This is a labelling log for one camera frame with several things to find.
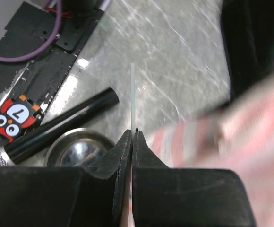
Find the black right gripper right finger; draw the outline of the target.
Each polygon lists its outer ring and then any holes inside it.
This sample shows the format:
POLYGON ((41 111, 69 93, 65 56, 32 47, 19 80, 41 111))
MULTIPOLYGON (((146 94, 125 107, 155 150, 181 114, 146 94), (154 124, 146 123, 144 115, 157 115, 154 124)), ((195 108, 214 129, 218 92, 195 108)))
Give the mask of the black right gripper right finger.
POLYGON ((167 201, 170 169, 149 148, 142 131, 136 130, 132 149, 132 211, 136 227, 169 225, 167 201))

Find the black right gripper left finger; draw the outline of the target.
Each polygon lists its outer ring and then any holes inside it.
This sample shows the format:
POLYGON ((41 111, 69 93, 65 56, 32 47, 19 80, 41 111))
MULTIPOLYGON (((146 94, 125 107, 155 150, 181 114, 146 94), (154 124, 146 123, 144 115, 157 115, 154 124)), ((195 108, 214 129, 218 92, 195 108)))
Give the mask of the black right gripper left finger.
POLYGON ((131 179, 132 132, 126 130, 116 145, 87 167, 87 225, 126 227, 131 179))

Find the white fibreglass tent pole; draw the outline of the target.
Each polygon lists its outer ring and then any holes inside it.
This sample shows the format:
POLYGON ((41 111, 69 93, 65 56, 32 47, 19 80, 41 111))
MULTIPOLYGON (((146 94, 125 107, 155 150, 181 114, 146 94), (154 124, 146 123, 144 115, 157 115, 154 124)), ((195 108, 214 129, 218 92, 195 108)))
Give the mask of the white fibreglass tent pole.
POLYGON ((132 63, 130 65, 130 72, 131 72, 131 131, 132 137, 135 136, 136 132, 136 98, 135 98, 135 64, 132 63))

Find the pink striped pet tent fabric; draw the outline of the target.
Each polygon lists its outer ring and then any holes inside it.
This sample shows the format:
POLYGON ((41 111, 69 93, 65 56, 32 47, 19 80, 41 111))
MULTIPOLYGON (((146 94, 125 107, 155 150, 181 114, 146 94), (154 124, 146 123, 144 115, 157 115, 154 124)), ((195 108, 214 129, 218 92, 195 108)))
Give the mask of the pink striped pet tent fabric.
POLYGON ((169 167, 236 172, 257 225, 274 227, 274 73, 225 110, 162 128, 149 144, 169 167))

